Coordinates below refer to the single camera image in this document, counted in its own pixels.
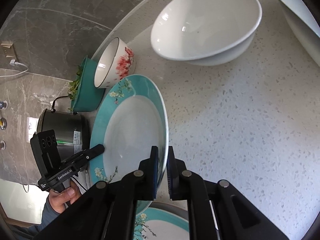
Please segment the person's left hand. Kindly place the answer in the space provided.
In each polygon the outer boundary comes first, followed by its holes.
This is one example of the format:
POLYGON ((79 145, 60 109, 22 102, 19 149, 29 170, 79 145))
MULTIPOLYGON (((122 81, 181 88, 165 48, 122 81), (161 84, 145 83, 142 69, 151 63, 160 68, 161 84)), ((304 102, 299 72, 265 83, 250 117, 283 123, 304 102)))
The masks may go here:
POLYGON ((76 185, 75 182, 71 181, 71 186, 65 189, 62 192, 54 192, 53 190, 50 191, 48 199, 51 207, 57 213, 63 213, 65 211, 67 202, 73 204, 77 199, 81 197, 81 192, 76 185))

